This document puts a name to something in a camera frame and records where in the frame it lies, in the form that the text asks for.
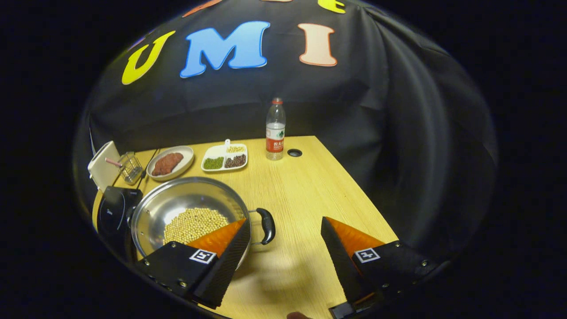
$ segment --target table surface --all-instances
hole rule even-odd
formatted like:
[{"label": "table surface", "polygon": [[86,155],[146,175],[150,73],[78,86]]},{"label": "table surface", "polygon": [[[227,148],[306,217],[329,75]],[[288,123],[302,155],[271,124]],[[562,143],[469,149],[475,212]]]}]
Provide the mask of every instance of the table surface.
[{"label": "table surface", "polygon": [[[266,158],[264,138],[231,143],[247,146],[248,164],[244,168],[204,172],[201,161],[205,151],[224,141],[189,145],[194,160],[179,177],[209,177],[227,184],[248,209],[261,207],[272,213],[276,237],[265,246],[250,247],[220,307],[203,308],[231,318],[285,318],[294,311],[311,318],[332,318],[328,308],[346,299],[320,234],[322,217],[342,221],[385,243],[396,241],[396,234],[315,136],[286,137],[284,156],[278,161]],[[303,155],[289,156],[288,149],[299,149]],[[137,152],[136,157],[146,167],[154,152]],[[140,190],[147,194],[161,183],[146,177]],[[136,187],[127,185],[121,177],[114,186]],[[93,212],[98,211],[101,197],[99,191]],[[252,242],[264,236],[260,220],[259,214],[251,214]],[[96,228],[96,213],[92,221]]]}]

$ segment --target white plate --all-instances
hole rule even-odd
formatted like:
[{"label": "white plate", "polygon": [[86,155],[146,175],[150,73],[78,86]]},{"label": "white plate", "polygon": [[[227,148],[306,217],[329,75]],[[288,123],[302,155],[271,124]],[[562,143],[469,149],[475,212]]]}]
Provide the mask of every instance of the white plate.
[{"label": "white plate", "polygon": [[[179,162],[174,169],[171,171],[171,173],[166,174],[166,175],[160,175],[160,176],[153,176],[151,174],[151,172],[154,171],[155,168],[155,164],[157,163],[157,161],[166,156],[167,154],[171,154],[171,153],[181,153],[181,155],[183,155],[183,159],[181,160],[181,162]],[[179,175],[181,175],[183,172],[185,172],[189,166],[191,166],[191,163],[193,163],[193,149],[188,147],[188,146],[174,146],[172,148],[166,149],[165,151],[159,153],[156,157],[154,157],[154,159],[152,159],[150,161],[150,163],[147,166],[146,169],[146,173],[153,179],[155,179],[156,181],[159,182],[164,182],[164,181],[168,181],[170,179],[174,179],[176,177],[178,177]]]},{"label": "white plate", "polygon": [[[235,153],[226,152],[227,149],[231,146],[243,147],[244,151],[243,152],[235,152]],[[244,164],[237,166],[237,167],[225,168],[225,163],[226,163],[226,160],[228,158],[234,158],[235,156],[239,156],[239,155],[242,155],[242,154],[246,155],[246,160],[244,161]],[[208,169],[205,168],[205,161],[207,160],[207,158],[215,159],[215,158],[218,158],[218,157],[223,158],[222,167],[220,169],[208,170]],[[213,146],[205,152],[205,155],[203,156],[203,161],[201,162],[201,169],[203,171],[229,171],[229,170],[241,169],[241,168],[245,167],[246,164],[248,164],[248,148],[246,147],[246,145],[244,145],[244,144],[230,144],[230,140],[226,140],[224,145]]]}]

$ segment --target stainless steel pot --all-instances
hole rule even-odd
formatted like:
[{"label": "stainless steel pot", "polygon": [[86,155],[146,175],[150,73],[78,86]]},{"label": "stainless steel pot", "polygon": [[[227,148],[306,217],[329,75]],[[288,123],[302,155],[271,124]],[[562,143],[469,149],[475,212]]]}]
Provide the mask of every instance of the stainless steel pot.
[{"label": "stainless steel pot", "polygon": [[[173,179],[150,191],[133,210],[128,219],[132,239],[143,257],[167,244],[164,230],[173,218],[187,208],[216,209],[226,217],[229,223],[242,218],[250,218],[250,212],[262,215],[264,239],[255,244],[266,245],[276,235],[276,226],[272,214],[266,209],[257,208],[249,211],[240,196],[229,186],[211,178],[186,177]],[[238,267],[248,254],[251,238],[242,255]]]}]

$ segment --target black pot handle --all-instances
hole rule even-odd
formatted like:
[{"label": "black pot handle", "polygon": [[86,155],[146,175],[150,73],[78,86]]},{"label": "black pot handle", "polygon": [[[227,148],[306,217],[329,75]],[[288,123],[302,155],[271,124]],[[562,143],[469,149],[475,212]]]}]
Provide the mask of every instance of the black pot handle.
[{"label": "black pot handle", "polygon": [[132,216],[134,215],[135,210],[136,206],[132,206],[126,211],[126,225],[128,225],[128,228],[132,228]]},{"label": "black pot handle", "polygon": [[266,245],[276,236],[276,224],[272,214],[263,208],[256,208],[256,212],[262,216],[262,229],[264,230],[264,239],[261,242],[255,242],[253,245]]}]

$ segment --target person's finger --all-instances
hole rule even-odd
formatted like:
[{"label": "person's finger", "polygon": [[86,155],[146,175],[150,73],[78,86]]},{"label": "person's finger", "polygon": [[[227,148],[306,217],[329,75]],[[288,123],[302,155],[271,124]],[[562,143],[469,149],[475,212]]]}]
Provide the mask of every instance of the person's finger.
[{"label": "person's finger", "polygon": [[287,319],[311,319],[301,312],[292,312],[287,314]]}]

